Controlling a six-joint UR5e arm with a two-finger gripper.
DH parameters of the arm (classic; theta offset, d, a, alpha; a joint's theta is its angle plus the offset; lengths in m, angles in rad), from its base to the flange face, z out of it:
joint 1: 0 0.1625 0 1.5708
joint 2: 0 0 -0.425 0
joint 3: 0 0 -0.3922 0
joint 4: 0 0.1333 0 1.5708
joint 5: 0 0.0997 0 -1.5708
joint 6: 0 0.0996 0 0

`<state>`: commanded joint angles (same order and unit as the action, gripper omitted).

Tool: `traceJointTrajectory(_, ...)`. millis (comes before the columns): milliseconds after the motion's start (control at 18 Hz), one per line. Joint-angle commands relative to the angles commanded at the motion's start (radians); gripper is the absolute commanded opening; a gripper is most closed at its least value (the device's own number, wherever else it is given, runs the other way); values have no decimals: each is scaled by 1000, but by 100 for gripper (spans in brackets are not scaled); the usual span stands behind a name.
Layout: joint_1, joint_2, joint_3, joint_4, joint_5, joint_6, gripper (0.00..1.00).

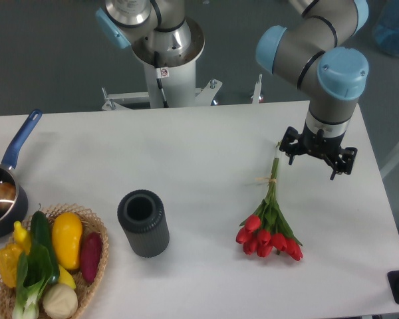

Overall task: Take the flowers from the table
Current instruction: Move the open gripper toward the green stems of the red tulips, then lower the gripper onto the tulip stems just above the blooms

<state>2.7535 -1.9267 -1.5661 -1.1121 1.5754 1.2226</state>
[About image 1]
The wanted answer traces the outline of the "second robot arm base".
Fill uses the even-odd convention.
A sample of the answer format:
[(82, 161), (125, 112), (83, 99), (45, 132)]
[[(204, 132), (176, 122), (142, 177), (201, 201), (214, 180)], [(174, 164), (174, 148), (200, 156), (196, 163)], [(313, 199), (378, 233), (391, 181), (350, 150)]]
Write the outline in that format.
[(177, 67), (197, 60), (205, 38), (186, 16), (184, 1), (105, 1), (95, 13), (106, 38), (116, 47), (130, 47), (154, 67)]

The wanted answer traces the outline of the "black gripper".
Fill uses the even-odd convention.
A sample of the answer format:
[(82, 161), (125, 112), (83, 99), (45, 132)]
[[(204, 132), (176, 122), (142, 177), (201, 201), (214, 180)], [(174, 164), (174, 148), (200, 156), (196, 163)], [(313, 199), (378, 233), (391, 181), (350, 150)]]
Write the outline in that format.
[(332, 168), (330, 180), (336, 175), (350, 175), (357, 155), (354, 147), (342, 148), (343, 131), (338, 125), (328, 126), (320, 122), (305, 122), (303, 132), (289, 126), (281, 140), (281, 151), (289, 158), (292, 165), (296, 156), (309, 155)]

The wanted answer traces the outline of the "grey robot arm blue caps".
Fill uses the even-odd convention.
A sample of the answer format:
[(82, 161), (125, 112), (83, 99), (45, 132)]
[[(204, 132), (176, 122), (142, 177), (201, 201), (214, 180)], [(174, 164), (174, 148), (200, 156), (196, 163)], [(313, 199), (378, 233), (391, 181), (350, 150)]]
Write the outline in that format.
[(366, 87), (369, 64), (356, 49), (343, 47), (368, 19), (366, 1), (292, 1), (303, 22), (296, 29), (270, 27), (255, 57), (309, 97), (302, 132), (288, 127), (279, 149), (291, 161), (307, 154), (323, 160), (332, 175), (351, 174), (357, 149), (341, 146), (358, 100)]

